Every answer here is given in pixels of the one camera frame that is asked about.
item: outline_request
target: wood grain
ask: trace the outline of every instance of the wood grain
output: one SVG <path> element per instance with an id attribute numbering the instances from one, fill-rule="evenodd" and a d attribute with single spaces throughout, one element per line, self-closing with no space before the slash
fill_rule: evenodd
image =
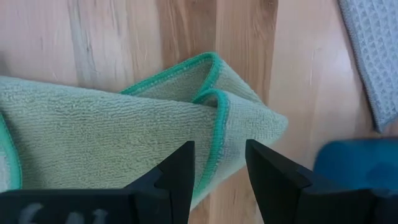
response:
<path id="1" fill-rule="evenodd" d="M 274 149 L 312 167 L 334 139 L 372 132 L 364 88 L 336 0 L 2 0 L 0 71 L 119 91 L 215 50 L 289 119 Z M 246 168 L 190 223 L 262 223 Z"/>

